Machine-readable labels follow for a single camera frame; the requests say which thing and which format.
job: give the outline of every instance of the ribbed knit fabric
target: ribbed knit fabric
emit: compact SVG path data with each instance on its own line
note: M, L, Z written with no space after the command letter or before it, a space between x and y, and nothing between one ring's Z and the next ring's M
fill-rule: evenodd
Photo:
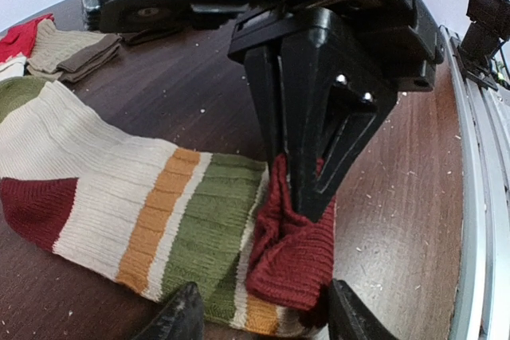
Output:
M245 287L264 163L127 135L57 81L11 108L0 137L0 198L27 240L156 302L194 281L212 322L314 332Z
M28 62L36 71L55 73L62 61L98 43L105 36L93 32L59 31L52 21L44 20L37 27L36 43Z
M0 81L25 74L26 57L19 55L0 64Z
M0 81L0 126L9 113L37 97L44 85L43 79L33 76L14 77ZM0 135L0 147L6 139L7 137Z
M97 44L84 48L80 52L72 55L68 60L62 61L58 65L58 68L62 69L62 74L58 80L75 84L92 72L95 72L102 65L114 59L119 52L120 43L110 45L104 51L95 49L98 45L102 45L105 40L108 39L105 38Z
M53 20L53 15L47 14L10 28L0 40L0 63L19 54L30 57L37 36L37 25L46 19Z
M34 77L39 77L40 79L47 80L47 81L58 80L58 79L60 79L60 77L62 76L62 73L63 73L62 71L55 72L55 73L46 73L43 71L37 71L36 69L32 68L32 65L30 65L30 64L28 64L26 66L26 71Z
M335 199L317 223L292 210L283 154L273 165L249 258L248 292L302 311L318 309L333 276Z

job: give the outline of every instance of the striped sock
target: striped sock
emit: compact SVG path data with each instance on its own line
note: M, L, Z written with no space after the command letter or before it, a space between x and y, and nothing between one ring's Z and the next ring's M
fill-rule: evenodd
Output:
M17 233L156 302L194 281L212 322L315 331L245 288L264 163L127 135L58 81L15 100L0 100L0 198Z

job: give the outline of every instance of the green stripe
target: green stripe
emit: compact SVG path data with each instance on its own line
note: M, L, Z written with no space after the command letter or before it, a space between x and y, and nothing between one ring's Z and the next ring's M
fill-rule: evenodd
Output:
M46 81L33 76L0 81L0 123L9 113L39 96Z
M229 324L236 308L240 243L265 164L214 154L188 202L163 276L165 299L187 281L200 289L206 319Z

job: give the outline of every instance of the beige sock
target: beige sock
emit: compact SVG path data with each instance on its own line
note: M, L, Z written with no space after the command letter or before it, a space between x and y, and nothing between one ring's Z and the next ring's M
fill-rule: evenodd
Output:
M35 71L53 74L62 61L98 43L105 36L93 32L59 31L51 20L45 19L37 26L36 43L28 62Z
M26 66L26 70L27 72L32 75L32 76L35 76L35 77L39 77L40 79L43 79L43 80L48 80L48 81L55 81L55 80L58 80L60 78L60 76L62 76L62 71L60 72L55 72L55 73L46 73L46 72L43 72L43 71L37 71L32 65L28 64Z

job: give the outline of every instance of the red sock toe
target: red sock toe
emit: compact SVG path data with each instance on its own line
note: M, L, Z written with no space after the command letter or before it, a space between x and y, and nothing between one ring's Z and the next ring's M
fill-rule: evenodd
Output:
M259 211L247 290L265 301L315 311L332 281L335 201L317 223L292 210L286 159L274 163L269 195Z
M9 226L20 236L52 251L73 208L77 178L55 181L0 181L0 200Z

